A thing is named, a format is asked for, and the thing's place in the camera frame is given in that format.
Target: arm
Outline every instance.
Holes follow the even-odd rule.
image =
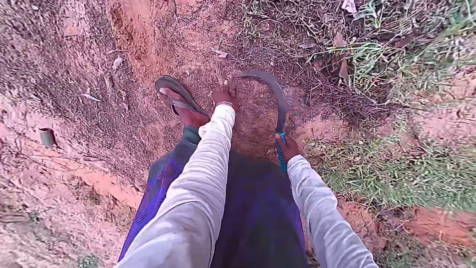
[[[209,267],[225,207],[235,111],[218,105],[200,127],[202,140],[170,184],[157,215],[136,236],[117,267]]]
[[[337,211],[332,190],[298,154],[296,142],[286,137],[286,143],[280,146],[288,160],[293,197],[306,220],[318,262],[323,268],[377,268],[372,254]]]

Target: sandal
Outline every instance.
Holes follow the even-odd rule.
[[[185,87],[183,87],[179,82],[177,82],[177,80],[175,80],[174,78],[168,75],[161,75],[159,79],[155,81],[155,90],[157,91],[157,93],[160,93],[159,90],[163,87],[169,88],[173,92],[182,96],[182,98],[185,100],[185,102],[183,102],[183,101],[179,101],[179,100],[168,97],[169,98],[168,103],[170,104],[171,109],[174,111],[176,115],[178,115],[178,113],[175,110],[175,106],[184,108],[184,109],[189,109],[195,112],[199,112],[205,115],[208,118],[208,120],[210,120],[210,116],[207,114],[207,112],[205,112],[205,110],[203,110],[202,107],[200,107],[200,105],[193,99],[190,92],[188,92],[188,90],[185,89]]]

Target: small stone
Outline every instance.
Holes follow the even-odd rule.
[[[112,64],[112,69],[113,69],[113,70],[117,70],[117,69],[119,68],[119,66],[122,64],[122,61],[123,61],[123,59],[118,56],[118,57],[114,60],[114,63]]]

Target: sandy soil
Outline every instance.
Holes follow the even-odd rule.
[[[233,48],[241,25],[225,0],[176,0],[175,8],[161,0],[0,5],[6,22],[0,24],[2,267],[73,267],[88,256],[100,266],[115,264],[150,163],[181,137],[183,124],[159,103],[154,81],[161,74],[177,77],[211,114],[217,54],[210,48]],[[238,71],[239,65],[225,64],[239,103],[232,147],[274,159],[276,98],[261,82],[235,78]],[[301,144],[338,140],[347,131],[342,121],[306,105],[301,88],[283,86],[288,125]],[[431,114],[422,117],[425,129],[439,128]],[[57,147],[41,145],[45,127],[54,130]],[[385,223],[374,214],[343,199],[338,209],[372,251],[386,246]],[[467,234],[474,222],[441,222],[434,217],[439,213],[417,211],[406,225],[419,238],[434,240],[443,228],[437,238],[473,246]]]

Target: hand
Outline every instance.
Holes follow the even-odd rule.
[[[286,144],[284,144],[281,135],[276,133],[276,144],[279,145],[281,151],[283,152],[284,161],[287,163],[291,158],[296,155],[299,155],[299,147],[298,144],[288,136],[288,134],[284,135],[284,139],[286,140]]]
[[[222,87],[220,87],[220,85],[216,86],[213,94],[211,95],[213,101],[215,103],[219,103],[222,101],[231,102],[233,106],[236,107],[235,98],[231,96],[229,90],[230,86],[228,85],[228,80],[225,80],[223,82]]]

